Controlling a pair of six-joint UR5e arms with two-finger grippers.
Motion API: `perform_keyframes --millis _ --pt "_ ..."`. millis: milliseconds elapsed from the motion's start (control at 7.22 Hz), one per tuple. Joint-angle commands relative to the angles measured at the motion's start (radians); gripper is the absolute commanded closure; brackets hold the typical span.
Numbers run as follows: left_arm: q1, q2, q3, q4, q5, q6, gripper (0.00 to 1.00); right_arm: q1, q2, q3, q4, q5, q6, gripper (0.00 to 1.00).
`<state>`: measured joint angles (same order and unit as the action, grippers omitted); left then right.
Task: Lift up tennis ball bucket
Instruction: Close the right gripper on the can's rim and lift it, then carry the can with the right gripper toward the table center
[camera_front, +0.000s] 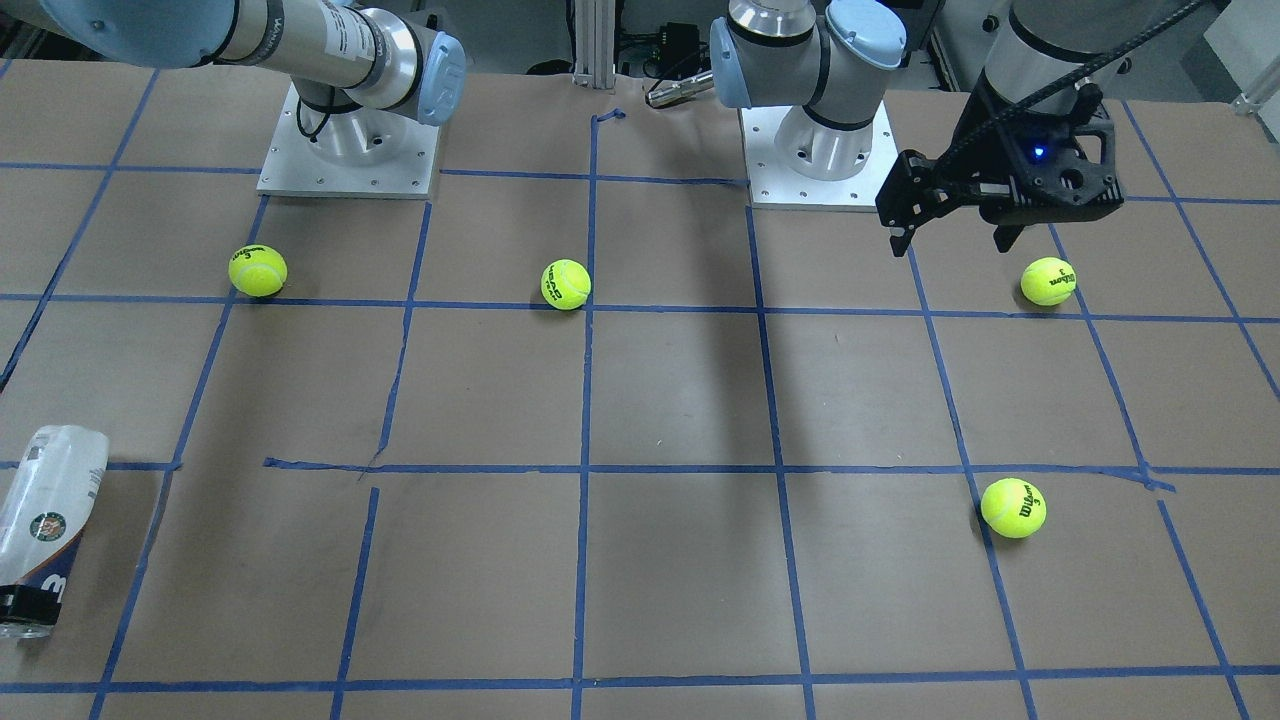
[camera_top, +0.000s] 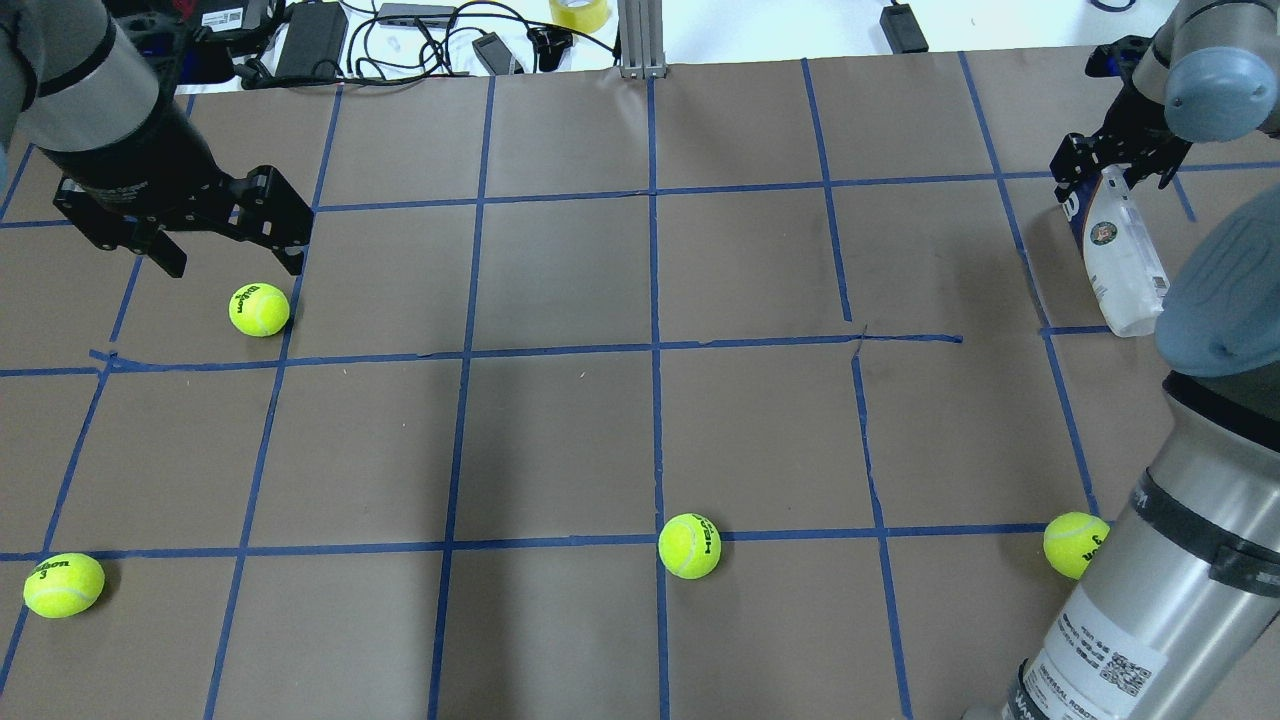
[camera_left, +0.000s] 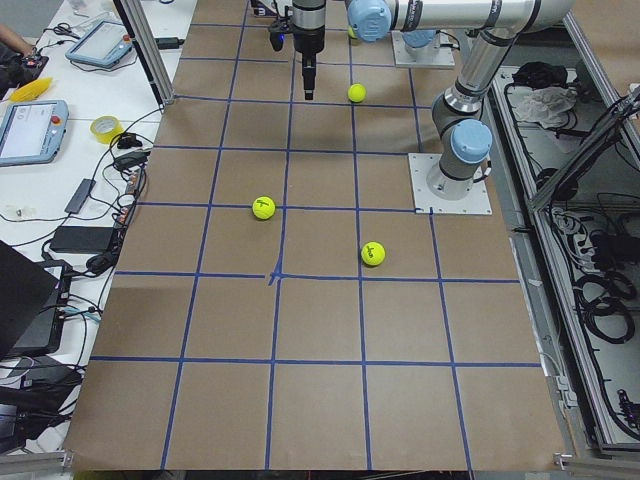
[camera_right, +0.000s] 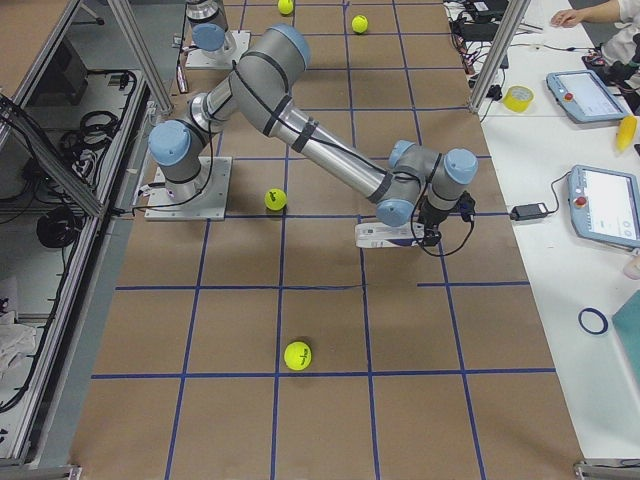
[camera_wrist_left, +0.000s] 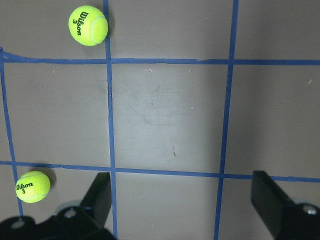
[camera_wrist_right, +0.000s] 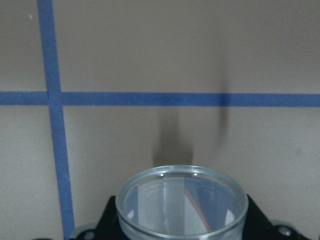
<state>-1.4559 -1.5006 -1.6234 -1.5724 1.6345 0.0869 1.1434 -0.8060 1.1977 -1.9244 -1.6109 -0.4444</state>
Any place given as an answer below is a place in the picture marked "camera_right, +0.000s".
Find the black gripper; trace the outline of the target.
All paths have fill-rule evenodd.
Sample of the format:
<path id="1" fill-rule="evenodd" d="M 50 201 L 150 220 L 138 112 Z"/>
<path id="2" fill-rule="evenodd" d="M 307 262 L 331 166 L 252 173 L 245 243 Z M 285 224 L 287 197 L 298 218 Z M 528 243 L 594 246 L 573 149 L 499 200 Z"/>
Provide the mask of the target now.
<path id="1" fill-rule="evenodd" d="M 418 223 L 423 227 L 423 236 L 418 244 L 421 247 L 435 247 L 442 239 L 439 226 L 447 219 L 452 207 L 437 208 L 426 197 L 423 197 L 418 203 L 418 210 Z"/>

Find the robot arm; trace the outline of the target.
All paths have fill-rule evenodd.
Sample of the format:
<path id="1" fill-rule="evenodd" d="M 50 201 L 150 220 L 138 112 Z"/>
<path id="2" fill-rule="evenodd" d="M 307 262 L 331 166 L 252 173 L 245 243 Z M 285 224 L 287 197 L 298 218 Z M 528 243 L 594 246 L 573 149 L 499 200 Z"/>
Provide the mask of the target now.
<path id="1" fill-rule="evenodd" d="M 478 171 L 472 152 L 440 153 L 399 140 L 387 169 L 371 163 L 295 106 L 291 88 L 310 60 L 309 45 L 297 29 L 272 25 L 233 63 L 223 81 L 189 102 L 183 118 L 151 130 L 149 151 L 175 203 L 204 192 L 207 182 L 201 177 L 199 155 L 239 112 L 264 136 L 281 140 L 364 196 L 384 225 L 409 227 L 419 247 L 440 242 L 439 226 L 453 212 L 469 224 L 475 222 L 475 201 L 467 190 Z"/>
<path id="2" fill-rule="evenodd" d="M 229 32 L 222 1 L 187 0 L 186 18 L 195 46 L 206 56 L 222 60 L 235 52 L 236 42 Z"/>

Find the person's hand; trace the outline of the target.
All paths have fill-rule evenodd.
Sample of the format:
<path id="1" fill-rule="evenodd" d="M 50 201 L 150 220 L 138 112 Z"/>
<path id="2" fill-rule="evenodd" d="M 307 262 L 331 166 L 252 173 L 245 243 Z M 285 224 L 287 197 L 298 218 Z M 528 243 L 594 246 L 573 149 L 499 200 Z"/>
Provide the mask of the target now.
<path id="1" fill-rule="evenodd" d="M 550 25 L 557 28 L 572 28 L 584 20 L 582 10 L 566 9 L 557 11 L 550 19 Z"/>

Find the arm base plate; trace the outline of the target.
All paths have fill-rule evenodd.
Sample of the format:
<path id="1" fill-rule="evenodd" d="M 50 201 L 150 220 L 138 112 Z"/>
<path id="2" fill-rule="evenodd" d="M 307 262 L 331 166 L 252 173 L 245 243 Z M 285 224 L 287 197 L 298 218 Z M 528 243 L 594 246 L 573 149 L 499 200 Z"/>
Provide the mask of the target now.
<path id="1" fill-rule="evenodd" d="M 249 30 L 231 30 L 225 33 L 221 47 L 215 51 L 192 50 L 187 55 L 186 68 L 194 70 L 228 70 L 248 50 Z"/>
<path id="2" fill-rule="evenodd" d="M 194 180 L 176 184 L 156 168 L 144 217 L 148 221 L 223 221 L 233 160 L 231 157 L 200 156 L 200 172 Z"/>

